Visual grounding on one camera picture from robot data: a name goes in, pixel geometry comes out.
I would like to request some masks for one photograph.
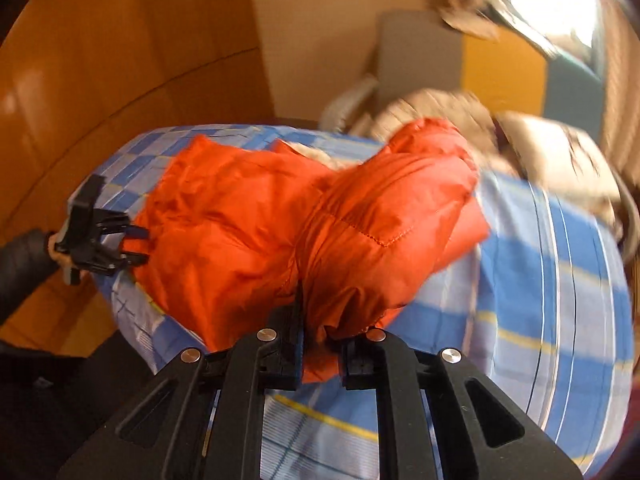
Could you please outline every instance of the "red fabric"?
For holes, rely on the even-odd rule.
[[[135,269],[169,315],[211,351],[264,326],[302,280],[305,380],[337,372],[327,337],[386,326],[424,280],[488,234],[478,173],[446,120],[400,130],[361,166],[333,171],[277,143],[248,152],[196,137],[169,165],[136,224]]]

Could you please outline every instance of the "orange jacket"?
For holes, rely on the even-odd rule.
[[[136,224],[147,241],[134,272],[211,351],[305,301],[305,380],[337,361],[322,344],[386,326],[425,279],[488,234],[472,196],[478,172],[446,120],[423,119],[360,166],[333,171],[282,142],[248,152],[196,137],[149,194]]]

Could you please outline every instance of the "blue plaid fabric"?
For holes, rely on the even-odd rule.
[[[98,206],[134,216],[196,134],[250,150],[279,138],[358,160],[380,148],[288,127],[161,128],[98,168],[108,181]],[[460,348],[592,476],[618,442],[631,388],[630,301],[616,244],[592,217],[527,182],[485,172],[476,195],[490,237],[431,276],[390,330],[423,351]],[[96,282],[120,330],[154,371],[183,348],[204,350],[126,272]],[[347,392],[336,378],[269,394],[260,476],[377,478],[374,393]]]

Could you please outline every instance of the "jacket sleeve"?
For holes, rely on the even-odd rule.
[[[49,234],[34,229],[0,248],[0,324],[49,276],[58,264],[47,251]]]

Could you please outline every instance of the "pillow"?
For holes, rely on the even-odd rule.
[[[423,89],[394,101],[381,112],[369,136],[387,142],[405,124],[423,117],[451,121],[481,153],[498,153],[495,127],[489,110],[471,92]]]
[[[609,165],[586,132],[519,112],[495,118],[532,184],[585,208],[620,200]]]

